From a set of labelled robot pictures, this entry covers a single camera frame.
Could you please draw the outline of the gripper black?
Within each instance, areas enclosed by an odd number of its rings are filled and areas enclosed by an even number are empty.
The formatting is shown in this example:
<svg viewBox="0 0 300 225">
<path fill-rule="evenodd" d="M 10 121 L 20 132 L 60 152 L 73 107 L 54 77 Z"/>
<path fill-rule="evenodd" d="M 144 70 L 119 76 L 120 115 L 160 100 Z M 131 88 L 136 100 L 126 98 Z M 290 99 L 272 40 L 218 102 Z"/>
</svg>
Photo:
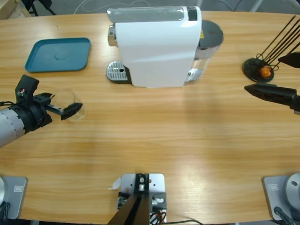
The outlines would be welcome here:
<svg viewBox="0 0 300 225">
<path fill-rule="evenodd" d="M 300 68 L 300 52 L 289 53 L 278 59 L 278 62 L 287 64 L 293 68 Z M 281 105 L 289 106 L 294 114 L 300 115 L 300 96 L 296 89 L 279 87 L 274 84 L 255 83 L 247 85 L 244 89 L 251 95 Z"/>
<path fill-rule="evenodd" d="M 54 96 L 55 94 L 44 92 L 35 95 L 32 102 L 24 101 L 11 107 L 11 109 L 17 113 L 17 117 L 23 122 L 23 130 L 25 133 L 51 123 L 52 118 L 47 111 L 60 115 L 61 120 L 66 120 L 75 115 L 82 108 L 83 104 L 77 102 L 69 105 L 65 109 L 55 106 L 51 104 L 51 99 Z"/>
</svg>

